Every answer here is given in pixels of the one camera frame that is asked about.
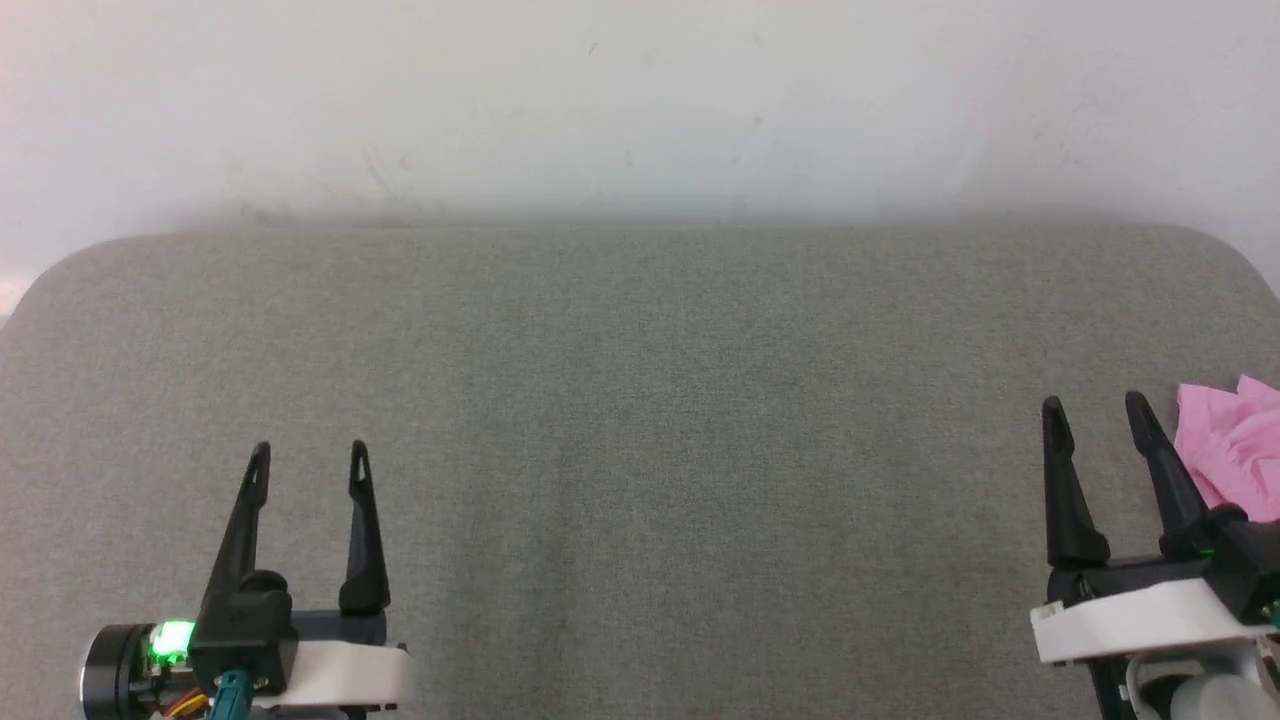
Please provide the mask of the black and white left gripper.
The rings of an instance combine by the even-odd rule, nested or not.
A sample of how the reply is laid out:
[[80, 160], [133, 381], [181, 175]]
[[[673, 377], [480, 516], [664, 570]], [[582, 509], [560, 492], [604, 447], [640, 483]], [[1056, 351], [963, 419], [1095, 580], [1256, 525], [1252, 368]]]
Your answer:
[[210, 712], [371, 714], [408, 702], [413, 660], [387, 637], [390, 585], [367, 446], [351, 448], [346, 580], [329, 611], [294, 610], [284, 577], [253, 571], [270, 461], [270, 443], [259, 442], [188, 643]]

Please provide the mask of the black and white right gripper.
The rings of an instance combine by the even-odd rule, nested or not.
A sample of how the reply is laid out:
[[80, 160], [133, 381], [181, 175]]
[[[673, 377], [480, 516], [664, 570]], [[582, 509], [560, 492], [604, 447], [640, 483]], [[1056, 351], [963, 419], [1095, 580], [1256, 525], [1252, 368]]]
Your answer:
[[1130, 389], [1125, 409], [1149, 470], [1166, 559], [1105, 568], [1111, 550], [1083, 493], [1068, 415], [1060, 397], [1044, 398], [1046, 555], [1053, 570], [1046, 603], [1030, 611], [1039, 661], [1075, 664], [1276, 635], [1277, 523], [1244, 521], [1225, 509], [1210, 515], [1148, 398]]

